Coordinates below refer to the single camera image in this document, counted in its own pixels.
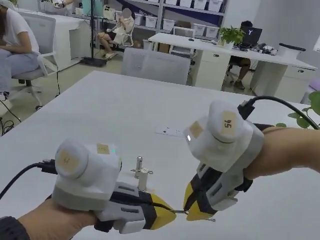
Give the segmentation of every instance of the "white shirt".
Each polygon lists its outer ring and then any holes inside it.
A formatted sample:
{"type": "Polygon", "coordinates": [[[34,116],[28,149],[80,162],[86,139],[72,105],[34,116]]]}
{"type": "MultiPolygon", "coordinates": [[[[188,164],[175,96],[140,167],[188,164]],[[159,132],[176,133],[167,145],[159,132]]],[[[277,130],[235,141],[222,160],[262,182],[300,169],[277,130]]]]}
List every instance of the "white shirt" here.
{"type": "Polygon", "coordinates": [[[39,45],[37,43],[36,37],[29,27],[26,20],[16,11],[8,9],[6,11],[6,26],[5,26],[5,35],[3,40],[6,42],[7,46],[21,46],[18,34],[27,32],[31,49],[34,53],[39,53],[39,45]]]}
{"type": "MultiPolygon", "coordinates": [[[[53,4],[62,4],[63,2],[64,0],[53,0],[53,4]]],[[[73,14],[76,12],[76,8],[80,8],[80,3],[82,3],[82,0],[73,0],[72,6],[71,6],[71,12],[73,14]]]]}
{"type": "Polygon", "coordinates": [[[125,18],[124,19],[125,28],[121,23],[118,23],[118,24],[119,24],[119,27],[113,30],[113,32],[116,33],[116,36],[113,41],[116,42],[117,44],[122,44],[122,43],[125,43],[128,39],[128,36],[124,34],[129,34],[132,31],[135,25],[135,20],[132,16],[129,18],[125,18]]]}

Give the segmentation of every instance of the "jeans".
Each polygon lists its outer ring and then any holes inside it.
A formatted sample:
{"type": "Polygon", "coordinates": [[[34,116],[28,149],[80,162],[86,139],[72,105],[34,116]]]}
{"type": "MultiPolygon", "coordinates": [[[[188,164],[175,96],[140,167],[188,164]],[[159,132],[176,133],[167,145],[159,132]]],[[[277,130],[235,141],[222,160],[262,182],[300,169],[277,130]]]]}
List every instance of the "jeans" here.
{"type": "Polygon", "coordinates": [[[12,54],[0,49],[0,93],[10,92],[12,76],[31,72],[39,67],[36,53],[12,54]]]}

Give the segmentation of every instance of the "laptop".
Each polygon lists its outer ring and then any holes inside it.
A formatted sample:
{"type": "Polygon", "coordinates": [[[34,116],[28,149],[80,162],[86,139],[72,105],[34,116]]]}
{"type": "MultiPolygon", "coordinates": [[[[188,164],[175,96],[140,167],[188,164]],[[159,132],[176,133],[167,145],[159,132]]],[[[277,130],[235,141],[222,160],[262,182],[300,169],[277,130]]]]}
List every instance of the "laptop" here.
{"type": "Polygon", "coordinates": [[[241,45],[254,47],[258,44],[262,33],[261,28],[242,26],[240,29],[245,33],[241,45]]]}

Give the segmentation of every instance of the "potted plant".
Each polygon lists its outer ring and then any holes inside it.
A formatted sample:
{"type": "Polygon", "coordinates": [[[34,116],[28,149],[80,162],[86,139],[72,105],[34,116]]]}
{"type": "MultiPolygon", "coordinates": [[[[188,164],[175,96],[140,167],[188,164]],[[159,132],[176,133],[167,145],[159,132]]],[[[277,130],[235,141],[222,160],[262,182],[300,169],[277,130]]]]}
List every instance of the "potted plant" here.
{"type": "Polygon", "coordinates": [[[13,3],[13,5],[17,6],[18,0],[9,0],[10,2],[13,3]]]}
{"type": "MultiPolygon", "coordinates": [[[[305,112],[305,114],[310,118],[309,113],[316,113],[317,115],[320,116],[320,91],[314,91],[312,93],[309,94],[309,100],[310,100],[310,107],[306,107],[304,109],[302,109],[302,112],[305,112]]],[[[304,120],[298,113],[293,112],[290,113],[288,115],[288,117],[295,119],[296,120],[296,124],[303,129],[307,129],[310,124],[304,120]]],[[[285,123],[278,123],[276,125],[277,127],[282,127],[282,128],[286,128],[287,125],[285,123]]]]}
{"type": "Polygon", "coordinates": [[[232,27],[222,27],[219,30],[221,34],[221,41],[224,46],[228,49],[232,49],[234,44],[240,44],[244,38],[245,32],[240,28],[232,27]]]}

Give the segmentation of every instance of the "white desk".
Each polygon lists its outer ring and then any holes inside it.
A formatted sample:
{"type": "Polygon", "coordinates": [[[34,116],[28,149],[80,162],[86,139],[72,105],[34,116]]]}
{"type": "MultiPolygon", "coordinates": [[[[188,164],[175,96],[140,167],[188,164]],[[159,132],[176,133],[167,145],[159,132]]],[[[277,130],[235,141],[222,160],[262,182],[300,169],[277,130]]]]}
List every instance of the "white desk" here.
{"type": "Polygon", "coordinates": [[[149,41],[198,50],[193,71],[193,84],[196,87],[221,90],[229,65],[230,57],[237,56],[258,60],[256,73],[250,87],[258,95],[269,95],[286,101],[300,102],[310,80],[317,69],[297,59],[271,56],[254,51],[229,50],[199,39],[189,41],[189,37],[157,33],[149,41]]]}
{"type": "Polygon", "coordinates": [[[54,37],[54,51],[56,54],[54,59],[59,71],[79,63],[83,57],[90,56],[90,21],[21,8],[17,8],[16,11],[56,19],[54,37]]]}
{"type": "MultiPolygon", "coordinates": [[[[208,114],[212,100],[238,105],[249,97],[210,89],[152,81],[105,72],[86,76],[40,111],[0,138],[0,189],[25,166],[53,158],[58,145],[73,137],[81,143],[114,143],[122,155],[120,180],[137,184],[129,172],[136,157],[153,170],[148,187],[175,209],[183,205],[185,187],[195,175],[195,160],[184,138],[159,135],[158,126],[184,128],[208,114]],[[84,98],[83,92],[94,93],[84,98]]],[[[295,126],[285,106],[256,103],[253,122],[295,126]]],[[[56,176],[33,169],[0,201],[0,216],[28,212],[53,190],[56,176]]],[[[320,174],[295,169],[257,179],[239,202],[210,221],[187,222],[179,215],[156,230],[120,235],[84,229],[74,240],[313,240],[319,236],[320,174]]]]}

